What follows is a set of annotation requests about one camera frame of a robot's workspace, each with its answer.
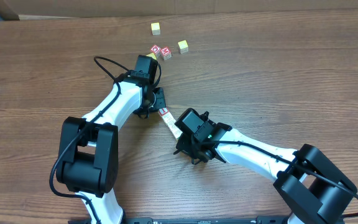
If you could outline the red I letter block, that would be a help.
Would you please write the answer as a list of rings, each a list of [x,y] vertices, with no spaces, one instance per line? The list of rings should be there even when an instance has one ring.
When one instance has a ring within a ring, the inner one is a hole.
[[[161,117],[164,117],[164,116],[168,115],[170,112],[169,112],[168,108],[160,108],[158,110],[158,113]]]

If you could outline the cream picture block yellow side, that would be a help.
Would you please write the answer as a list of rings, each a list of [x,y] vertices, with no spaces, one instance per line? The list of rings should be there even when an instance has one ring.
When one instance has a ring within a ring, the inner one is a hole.
[[[175,124],[175,118],[172,116],[171,113],[165,113],[163,116],[162,116],[162,119],[164,120],[165,124],[170,127],[172,125]]]

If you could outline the cream block red X side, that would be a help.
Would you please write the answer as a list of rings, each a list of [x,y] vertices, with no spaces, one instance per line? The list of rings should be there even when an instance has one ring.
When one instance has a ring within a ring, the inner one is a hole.
[[[180,132],[180,130],[178,129],[178,127],[175,125],[175,120],[169,121],[167,125],[168,125],[170,131],[171,131],[173,134],[177,134],[177,133]]]

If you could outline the plain cream block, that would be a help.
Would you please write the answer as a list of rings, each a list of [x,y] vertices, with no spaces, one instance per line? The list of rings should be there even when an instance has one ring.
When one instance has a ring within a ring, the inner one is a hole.
[[[180,138],[180,136],[182,135],[182,131],[178,128],[174,129],[173,130],[173,135],[175,137],[176,140],[178,140]]]

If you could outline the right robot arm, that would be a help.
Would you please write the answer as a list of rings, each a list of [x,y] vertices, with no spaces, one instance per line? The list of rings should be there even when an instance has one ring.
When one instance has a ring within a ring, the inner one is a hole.
[[[356,186],[316,147],[285,149],[249,138],[209,113],[188,108],[176,121],[182,131],[177,152],[194,164],[217,159],[244,166],[268,180],[291,209],[288,223],[337,223]]]

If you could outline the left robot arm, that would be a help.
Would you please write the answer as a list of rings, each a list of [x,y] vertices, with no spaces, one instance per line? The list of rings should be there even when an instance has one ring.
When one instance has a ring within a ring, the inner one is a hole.
[[[166,106],[156,59],[139,55],[134,69],[112,77],[110,94],[91,112],[67,117],[62,124],[58,158],[49,177],[51,191],[80,199],[87,223],[125,223],[113,187],[119,168],[119,130],[135,114],[147,119]]]

